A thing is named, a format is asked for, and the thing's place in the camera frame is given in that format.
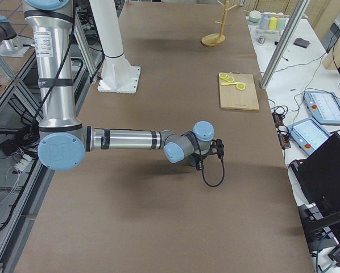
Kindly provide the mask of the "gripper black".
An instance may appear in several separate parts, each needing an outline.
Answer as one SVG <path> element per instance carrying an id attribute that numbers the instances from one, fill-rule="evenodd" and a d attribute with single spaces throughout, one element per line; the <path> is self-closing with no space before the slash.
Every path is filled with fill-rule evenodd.
<path id="1" fill-rule="evenodd" d="M 207 158 L 206 155 L 200 156 L 200 154 L 193 153 L 188 156 L 188 163 L 192 166 L 195 167 L 197 171 L 202 171 L 204 169 L 204 160 Z"/>

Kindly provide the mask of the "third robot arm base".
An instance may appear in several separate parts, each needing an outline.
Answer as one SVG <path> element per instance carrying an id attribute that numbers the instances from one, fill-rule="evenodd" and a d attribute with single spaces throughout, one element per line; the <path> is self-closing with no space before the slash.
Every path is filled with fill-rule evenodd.
<path id="1" fill-rule="evenodd" d="M 13 29 L 9 20 L 0 15 L 0 55 L 2 57 L 24 57 L 31 43 L 24 46 L 24 40 Z"/>

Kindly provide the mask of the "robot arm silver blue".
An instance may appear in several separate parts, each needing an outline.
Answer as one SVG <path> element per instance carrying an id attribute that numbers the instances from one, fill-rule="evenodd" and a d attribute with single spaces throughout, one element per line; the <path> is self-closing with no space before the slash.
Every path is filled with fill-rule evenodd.
<path id="1" fill-rule="evenodd" d="M 135 93 L 140 68 L 125 58 L 117 12 L 112 1 L 91 1 L 103 53 L 101 92 Z M 24 1 L 24 16 L 34 32 L 43 120 L 38 156 L 49 169 L 66 171 L 94 149 L 163 150 L 171 163 L 187 157 L 201 162 L 215 147 L 214 128 L 197 122 L 191 131 L 97 129 L 84 126 L 74 103 L 69 41 L 73 36 L 73 1 Z"/>

